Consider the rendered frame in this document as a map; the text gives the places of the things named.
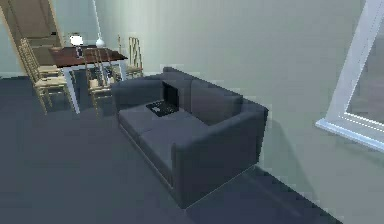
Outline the tan wooden slat chair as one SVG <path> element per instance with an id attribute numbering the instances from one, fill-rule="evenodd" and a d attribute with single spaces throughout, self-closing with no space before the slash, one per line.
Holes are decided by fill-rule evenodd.
<path id="1" fill-rule="evenodd" d="M 55 66 L 40 66 L 27 38 L 20 40 L 18 49 L 44 114 L 47 114 L 46 102 L 53 106 L 51 95 L 65 95 L 74 108 L 63 72 Z"/>
<path id="2" fill-rule="evenodd" d="M 107 67 L 112 67 L 108 50 L 106 48 L 86 48 L 84 50 L 84 65 L 88 93 L 95 111 L 98 111 L 97 101 L 112 96 L 111 84 L 117 79 L 114 71 L 111 71 L 112 78 L 106 71 Z"/>
<path id="3" fill-rule="evenodd" d="M 120 65 L 120 74 L 123 80 L 128 77 L 135 78 L 143 76 L 143 62 L 140 42 L 137 37 L 128 38 L 128 58 L 124 59 Z"/>

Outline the dark grey sofa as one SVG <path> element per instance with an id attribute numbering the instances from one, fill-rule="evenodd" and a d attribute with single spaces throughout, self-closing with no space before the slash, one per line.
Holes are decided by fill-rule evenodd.
<path id="1" fill-rule="evenodd" d="M 178 89 L 179 110 L 158 117 L 147 105 Z M 118 126 L 185 209 L 259 161 L 268 109 L 172 67 L 111 86 Z"/>

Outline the black open laptop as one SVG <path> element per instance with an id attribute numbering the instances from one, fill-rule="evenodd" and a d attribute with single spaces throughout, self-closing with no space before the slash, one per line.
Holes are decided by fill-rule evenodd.
<path id="1" fill-rule="evenodd" d="M 162 83 L 163 99 L 147 105 L 147 108 L 158 117 L 163 117 L 179 110 L 179 95 L 176 87 Z"/>

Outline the brown top white leg table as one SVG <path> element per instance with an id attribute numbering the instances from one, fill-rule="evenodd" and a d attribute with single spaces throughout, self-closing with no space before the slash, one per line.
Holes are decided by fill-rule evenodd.
<path id="1" fill-rule="evenodd" d="M 118 51 L 111 50 L 109 48 L 94 48 L 93 46 L 81 46 L 82 55 L 78 55 L 78 47 L 59 47 L 50 48 L 49 53 L 54 61 L 54 64 L 58 69 L 61 70 L 64 75 L 65 81 L 67 82 L 67 88 L 69 96 L 74 107 L 76 114 L 80 113 L 79 104 L 77 101 L 77 94 L 74 88 L 74 81 L 72 80 L 71 74 L 77 70 L 85 69 L 86 67 L 91 68 L 97 59 L 91 54 L 91 51 L 95 51 L 99 54 L 99 62 L 103 66 L 118 65 L 119 70 L 122 73 L 122 79 L 126 80 L 127 75 L 123 70 L 128 58 Z"/>

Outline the white shade table lamp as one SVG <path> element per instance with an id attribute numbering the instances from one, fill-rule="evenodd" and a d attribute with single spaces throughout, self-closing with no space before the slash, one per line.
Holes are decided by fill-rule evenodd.
<path id="1" fill-rule="evenodd" d="M 83 52 L 81 46 L 83 45 L 83 39 L 79 35 L 71 35 L 70 42 L 75 47 L 76 54 L 78 58 L 83 57 Z"/>

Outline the white framed window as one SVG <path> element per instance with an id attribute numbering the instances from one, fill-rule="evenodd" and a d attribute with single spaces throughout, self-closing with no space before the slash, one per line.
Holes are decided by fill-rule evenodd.
<path id="1" fill-rule="evenodd" d="M 384 0 L 365 0 L 326 116 L 316 126 L 384 153 Z"/>

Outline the brown room door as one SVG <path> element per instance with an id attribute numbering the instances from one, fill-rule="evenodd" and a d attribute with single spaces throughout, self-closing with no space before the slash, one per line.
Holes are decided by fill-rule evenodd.
<path id="1" fill-rule="evenodd" d="M 25 68 L 18 46 L 27 38 L 40 66 L 53 66 L 49 49 L 62 46 L 52 0 L 0 0 L 0 21 L 10 38 L 21 71 Z"/>

